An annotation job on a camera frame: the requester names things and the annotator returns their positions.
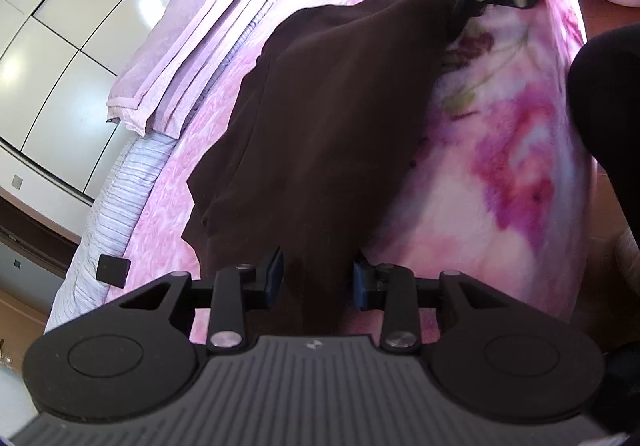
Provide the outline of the dark brown garment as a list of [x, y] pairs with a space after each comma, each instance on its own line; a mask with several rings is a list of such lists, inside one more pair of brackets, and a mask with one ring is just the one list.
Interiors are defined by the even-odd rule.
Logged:
[[457, 0], [364, 0], [296, 11], [242, 80], [224, 135], [193, 169], [183, 239], [203, 277], [281, 250], [277, 303], [250, 334], [333, 334], [352, 263], [420, 145], [457, 33]]

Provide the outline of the small black square object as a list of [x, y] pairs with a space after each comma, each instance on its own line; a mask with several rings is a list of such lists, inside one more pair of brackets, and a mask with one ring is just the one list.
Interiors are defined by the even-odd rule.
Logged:
[[96, 280], [111, 287], [125, 288], [131, 262], [127, 258], [101, 254], [96, 267]]

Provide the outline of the pink floral blanket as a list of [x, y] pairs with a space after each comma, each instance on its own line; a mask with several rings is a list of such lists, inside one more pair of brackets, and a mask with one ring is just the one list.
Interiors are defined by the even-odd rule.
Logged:
[[[198, 271], [182, 231], [186, 180], [222, 136], [242, 77], [299, 9], [277, 0], [250, 33], [155, 181], [125, 255], [134, 290]], [[565, 75], [586, 34], [578, 0], [488, 8], [449, 48], [420, 146], [366, 256], [423, 278], [456, 269], [554, 317], [573, 313], [586, 266], [593, 164], [567, 114]]]

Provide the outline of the light striped bed sheet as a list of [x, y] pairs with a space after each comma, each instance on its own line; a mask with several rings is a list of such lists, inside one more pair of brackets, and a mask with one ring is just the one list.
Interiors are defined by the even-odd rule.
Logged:
[[80, 244], [55, 294], [44, 330], [51, 331], [105, 302], [110, 286], [96, 278], [101, 255], [122, 257], [157, 177], [177, 140], [131, 134], [89, 212]]

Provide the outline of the folded pink quilt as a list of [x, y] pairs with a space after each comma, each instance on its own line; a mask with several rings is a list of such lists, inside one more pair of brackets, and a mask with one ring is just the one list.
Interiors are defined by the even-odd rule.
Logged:
[[177, 139], [275, 0], [170, 0], [108, 94], [106, 119]]

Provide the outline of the white wardrobe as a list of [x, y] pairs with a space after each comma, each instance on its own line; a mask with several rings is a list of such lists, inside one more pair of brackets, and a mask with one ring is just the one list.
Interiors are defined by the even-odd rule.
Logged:
[[1, 0], [1, 188], [70, 239], [130, 136], [111, 87], [170, 0]]

